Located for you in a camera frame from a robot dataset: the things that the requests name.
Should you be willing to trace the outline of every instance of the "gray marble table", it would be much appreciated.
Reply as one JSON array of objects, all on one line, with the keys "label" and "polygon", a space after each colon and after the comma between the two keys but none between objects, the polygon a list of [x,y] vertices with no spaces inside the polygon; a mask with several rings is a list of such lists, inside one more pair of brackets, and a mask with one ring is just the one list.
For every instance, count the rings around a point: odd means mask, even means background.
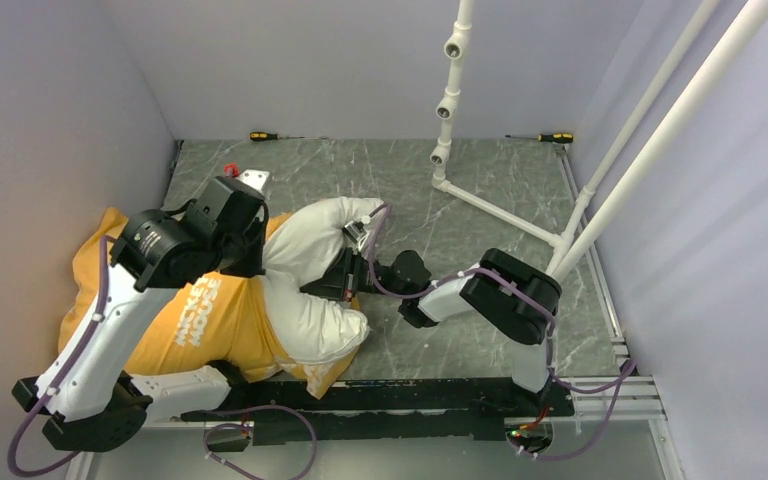
[{"label": "gray marble table", "polygon": [[[225,164],[272,172],[267,197],[277,214],[333,196],[380,197],[393,205],[379,258],[413,249],[435,276],[463,269],[500,248],[545,268],[551,248],[477,208],[431,187],[433,140],[186,141],[164,203],[180,206]],[[572,210],[571,193],[547,144],[520,140],[455,141],[448,178],[550,231]],[[610,334],[587,259],[562,284],[559,372],[617,373]],[[397,300],[363,296],[372,333],[343,379],[497,377],[511,372],[510,342],[478,314],[417,330],[401,321]]]}]

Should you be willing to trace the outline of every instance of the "logo on yellow fabric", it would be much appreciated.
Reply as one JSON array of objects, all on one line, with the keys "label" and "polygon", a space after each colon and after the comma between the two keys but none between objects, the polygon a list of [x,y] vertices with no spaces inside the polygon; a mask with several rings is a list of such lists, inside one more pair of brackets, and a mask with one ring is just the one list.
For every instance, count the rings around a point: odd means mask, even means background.
[{"label": "logo on yellow fabric", "polygon": [[207,327],[207,319],[213,310],[213,301],[219,294],[219,286],[222,280],[219,278],[199,278],[190,295],[187,297],[187,305],[181,310],[181,318],[178,320],[178,335],[175,343],[186,345],[189,337],[190,345],[201,345],[201,337]]}]

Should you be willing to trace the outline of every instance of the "white fabric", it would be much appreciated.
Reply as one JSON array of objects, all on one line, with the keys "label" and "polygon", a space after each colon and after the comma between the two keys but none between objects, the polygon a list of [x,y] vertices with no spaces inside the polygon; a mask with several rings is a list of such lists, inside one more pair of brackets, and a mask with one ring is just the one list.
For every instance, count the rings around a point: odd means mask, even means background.
[{"label": "white fabric", "polygon": [[342,227],[381,205],[377,198],[331,198],[294,213],[263,249],[260,277],[266,315],[281,346],[298,363],[334,362],[369,334],[366,316],[299,292],[322,277],[347,240]]}]

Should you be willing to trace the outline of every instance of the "white pipe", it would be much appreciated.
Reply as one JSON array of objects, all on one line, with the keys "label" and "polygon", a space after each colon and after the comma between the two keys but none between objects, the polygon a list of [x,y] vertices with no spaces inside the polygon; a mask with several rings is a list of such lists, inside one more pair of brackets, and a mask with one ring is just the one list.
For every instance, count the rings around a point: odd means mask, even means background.
[{"label": "white pipe", "polygon": [[658,128],[652,132],[649,140],[640,149],[631,166],[628,167],[608,198],[605,199],[605,203],[602,204],[602,207],[581,232],[578,240],[572,245],[570,251],[561,260],[558,268],[552,273],[556,280],[561,281],[567,276],[590,248],[590,245],[596,241],[599,234],[617,216],[634,188],[655,165],[670,142],[681,133],[682,127],[690,120],[690,117],[723,76],[728,66],[743,51],[743,48],[767,18],[768,0],[749,0],[746,2],[720,41],[711,50],[708,58],[702,62],[702,66],[699,67],[673,106],[664,115]]},{"label": "white pipe", "polygon": [[543,230],[542,228],[538,227],[537,225],[534,225],[531,222],[523,220],[512,213],[502,210],[501,208],[497,207],[496,205],[493,205],[492,203],[486,200],[476,197],[475,195],[467,192],[462,188],[452,185],[452,182],[448,180],[432,181],[432,184],[434,185],[435,188],[442,190],[444,192],[448,192],[452,194],[452,196],[459,198],[471,205],[474,205],[480,208],[481,210],[484,210],[485,212],[493,215],[494,217],[497,217],[501,220],[504,220],[507,223],[510,223],[511,225],[519,228],[520,230],[523,230],[524,232],[530,235],[533,235],[539,238],[540,240],[543,240],[544,242],[548,243],[553,247],[561,239],[560,236],[554,233]]},{"label": "white pipe", "polygon": [[437,147],[431,152],[431,163],[436,165],[434,178],[446,178],[446,162],[452,148],[452,128],[457,113],[461,94],[461,76],[463,75],[464,59],[469,49],[469,39],[472,30],[473,0],[461,0],[458,4],[458,18],[452,28],[452,36],[446,40],[443,52],[451,60],[449,78],[446,81],[443,100],[437,105],[437,115],[443,120],[440,127],[440,137]]},{"label": "white pipe", "polygon": [[704,27],[708,22],[708,19],[711,18],[714,9],[719,3],[720,0],[703,0],[702,3],[699,4],[696,13],[693,14],[693,17],[690,18],[687,26],[684,27],[684,30],[681,32],[681,35],[679,35],[675,45],[673,45],[672,50],[670,50],[670,53],[667,54],[667,57],[664,59],[664,63],[661,64],[661,67],[655,73],[649,86],[646,87],[646,91],[643,92],[643,96],[640,97],[640,101],[637,102],[637,106],[634,107],[634,110],[632,110],[628,119],[626,119],[625,124],[623,124],[617,137],[611,144],[611,147],[608,148],[608,151],[599,163],[599,167],[593,172],[590,181],[581,189],[581,193],[575,200],[575,208],[573,209],[569,222],[567,222],[566,228],[564,228],[563,233],[561,233],[562,242],[552,254],[552,260],[549,262],[549,267],[546,269],[546,273],[549,275],[552,274],[552,271],[558,266],[567,251],[569,251],[572,241],[575,238],[575,230],[578,228],[581,218],[584,216],[585,209],[590,204],[590,199],[592,199],[593,195],[596,193],[596,188],[599,187],[599,184],[605,178],[608,170],[611,169],[611,166],[614,164],[614,161],[616,161],[626,143],[628,143],[631,135],[637,129],[638,125],[640,125],[643,116],[649,111],[649,107],[652,106],[652,103],[655,101],[655,98],[658,97],[658,94],[661,93],[661,90],[664,89],[667,80],[672,76],[681,59],[687,54],[690,45],[693,44],[693,41],[699,36],[702,27]]}]

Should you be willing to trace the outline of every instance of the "yellow and black screwdriver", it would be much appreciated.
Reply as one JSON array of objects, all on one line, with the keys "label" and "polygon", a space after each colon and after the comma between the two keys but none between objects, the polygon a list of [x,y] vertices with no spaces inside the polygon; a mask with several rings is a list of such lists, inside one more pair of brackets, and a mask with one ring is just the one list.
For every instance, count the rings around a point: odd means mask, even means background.
[{"label": "yellow and black screwdriver", "polygon": [[538,142],[559,144],[572,143],[573,140],[571,133],[547,133],[545,135],[537,135],[536,137],[526,137],[524,135],[505,135],[505,138],[523,138],[526,140],[537,140]]},{"label": "yellow and black screwdriver", "polygon": [[251,140],[252,142],[267,142],[269,140],[293,140],[293,139],[328,140],[328,137],[288,137],[286,135],[279,135],[277,133],[267,133],[267,132],[251,132],[249,134],[249,140]]}]

